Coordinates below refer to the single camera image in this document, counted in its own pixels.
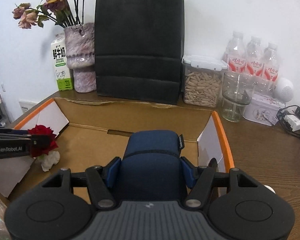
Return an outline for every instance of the white round speaker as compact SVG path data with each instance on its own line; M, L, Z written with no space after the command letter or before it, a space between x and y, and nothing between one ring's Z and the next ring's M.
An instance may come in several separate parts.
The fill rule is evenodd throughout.
M278 78L275 88L274 97L283 103L287 103L293 98L293 84L290 80L280 77Z

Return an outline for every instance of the red and white bottle label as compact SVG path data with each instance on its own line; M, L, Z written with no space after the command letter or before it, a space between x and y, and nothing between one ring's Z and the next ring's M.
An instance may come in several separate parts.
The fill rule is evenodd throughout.
M248 60L247 67L245 68L245 72L260 77L262 75L263 64L259 60Z
M244 72L244 69L246 67L247 60L245 58L229 56L228 64L229 70L233 72L242 73Z
M271 64L264 64L263 68L265 69L263 78L270 81L276 81L279 69L274 68Z

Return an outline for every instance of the vase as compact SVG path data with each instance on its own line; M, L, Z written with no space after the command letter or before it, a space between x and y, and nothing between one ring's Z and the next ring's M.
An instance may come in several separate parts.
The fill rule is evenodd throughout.
M67 67L73 69L74 89L87 93L97 89L94 71L94 23L65 28Z

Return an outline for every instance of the container of sunflower seeds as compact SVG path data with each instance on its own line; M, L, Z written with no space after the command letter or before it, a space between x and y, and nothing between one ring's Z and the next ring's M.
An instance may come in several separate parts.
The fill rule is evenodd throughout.
M216 107L222 87L222 75L228 65L203 56L184 56L184 96L186 104Z

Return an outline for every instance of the red rose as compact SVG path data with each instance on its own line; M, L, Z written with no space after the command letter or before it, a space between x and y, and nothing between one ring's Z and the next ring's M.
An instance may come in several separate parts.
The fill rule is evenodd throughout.
M57 135L53 134L53 130L50 129L50 127L45 127L44 125L36 125L31 130L28 130L29 134L36 134L36 135L49 135L50 137L50 146L45 149L39 149L32 147L31 148L31 156L32 157L38 157L42 154L48 155L50 151L52 151L55 148L58 148L57 143L55 142L55 138Z

